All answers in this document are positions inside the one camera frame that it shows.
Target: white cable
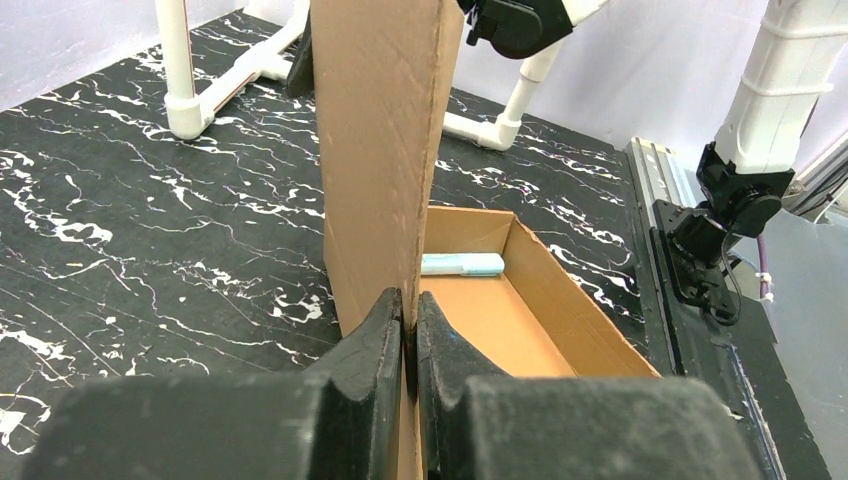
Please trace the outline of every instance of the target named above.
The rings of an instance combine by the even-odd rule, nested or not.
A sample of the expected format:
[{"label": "white cable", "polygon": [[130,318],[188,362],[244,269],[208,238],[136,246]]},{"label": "white cable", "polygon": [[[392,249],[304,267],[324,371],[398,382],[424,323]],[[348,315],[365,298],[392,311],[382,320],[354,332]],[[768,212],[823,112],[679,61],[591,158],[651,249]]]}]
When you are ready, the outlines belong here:
[{"label": "white cable", "polygon": [[825,207],[824,207],[824,210],[822,210],[821,212],[819,212],[819,214],[818,214],[818,215],[816,215],[816,219],[815,219],[815,220],[813,220],[813,224],[819,223],[819,220],[821,220],[821,217],[823,217],[823,216],[824,216],[824,213],[825,213],[825,212],[826,212],[826,211],[827,211],[830,207],[832,207],[832,206],[833,206],[833,204],[834,204],[834,203],[836,203],[836,201],[837,201],[837,200],[839,200],[839,197],[841,197],[841,196],[842,196],[842,194],[843,194],[843,193],[845,193],[845,190],[846,190],[846,189],[848,189],[848,181],[847,181],[847,182],[845,182],[845,186],[843,186],[842,188],[840,188],[840,189],[839,189],[839,192],[838,192],[836,195],[834,195],[834,196],[833,196],[833,198],[831,198],[831,199],[830,199],[830,202],[828,202],[827,206],[825,206]]}]

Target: marble tabletop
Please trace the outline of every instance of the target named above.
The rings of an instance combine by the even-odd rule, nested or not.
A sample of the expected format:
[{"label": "marble tabletop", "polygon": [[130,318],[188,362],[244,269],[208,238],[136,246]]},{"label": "marble tabletop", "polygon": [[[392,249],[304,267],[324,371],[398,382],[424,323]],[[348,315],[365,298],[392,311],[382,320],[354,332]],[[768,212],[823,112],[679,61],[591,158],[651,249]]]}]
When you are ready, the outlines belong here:
[{"label": "marble tabletop", "polygon": [[[193,32],[198,90],[276,27]],[[300,369],[339,339],[311,99],[250,84],[202,137],[167,129],[158,47],[0,113],[0,478],[87,379]],[[499,107],[454,92],[451,110]],[[433,203],[515,211],[645,351],[630,176],[529,119],[506,153],[445,138]]]}]

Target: robotic arm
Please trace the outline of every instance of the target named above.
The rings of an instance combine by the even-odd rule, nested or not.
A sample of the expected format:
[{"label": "robotic arm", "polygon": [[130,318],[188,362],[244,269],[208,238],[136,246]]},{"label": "robotic arm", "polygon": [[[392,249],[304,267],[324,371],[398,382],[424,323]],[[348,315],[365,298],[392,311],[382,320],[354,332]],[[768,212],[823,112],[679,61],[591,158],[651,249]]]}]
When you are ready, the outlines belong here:
[{"label": "robotic arm", "polygon": [[[482,38],[525,58],[570,34],[605,0],[458,0]],[[676,296],[738,320],[718,265],[740,237],[756,237],[781,208],[801,133],[848,40],[848,0],[770,0],[727,118],[697,177],[707,201],[680,209],[663,243]]]}]

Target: black mounting plate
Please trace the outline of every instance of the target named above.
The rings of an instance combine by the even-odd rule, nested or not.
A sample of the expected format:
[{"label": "black mounting plate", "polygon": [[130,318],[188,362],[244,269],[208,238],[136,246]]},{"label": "black mounting plate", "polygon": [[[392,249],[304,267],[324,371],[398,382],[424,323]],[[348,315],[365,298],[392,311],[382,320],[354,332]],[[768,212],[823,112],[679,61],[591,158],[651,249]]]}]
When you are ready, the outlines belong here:
[{"label": "black mounting plate", "polygon": [[739,306],[724,281],[719,267],[710,267],[689,258],[671,245],[668,234],[673,232],[691,209],[678,207],[663,200],[654,203],[654,216],[663,243],[663,252],[671,273],[674,294],[681,302],[714,311],[723,318],[731,318]]}]

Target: black marble table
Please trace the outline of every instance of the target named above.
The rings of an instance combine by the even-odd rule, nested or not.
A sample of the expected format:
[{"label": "black marble table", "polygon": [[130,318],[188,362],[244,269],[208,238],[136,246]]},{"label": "black marble table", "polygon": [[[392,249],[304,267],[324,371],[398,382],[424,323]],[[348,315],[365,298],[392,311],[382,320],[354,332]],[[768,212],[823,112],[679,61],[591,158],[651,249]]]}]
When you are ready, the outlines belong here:
[{"label": "black marble table", "polygon": [[[240,13],[197,29],[198,90],[275,30]],[[164,93],[153,48],[0,114],[0,478],[87,379],[299,369],[340,338],[314,103],[259,81],[186,143]],[[451,110],[499,113],[462,92]],[[517,212],[645,351],[625,168],[531,119],[503,154],[445,138],[432,196]]]}]

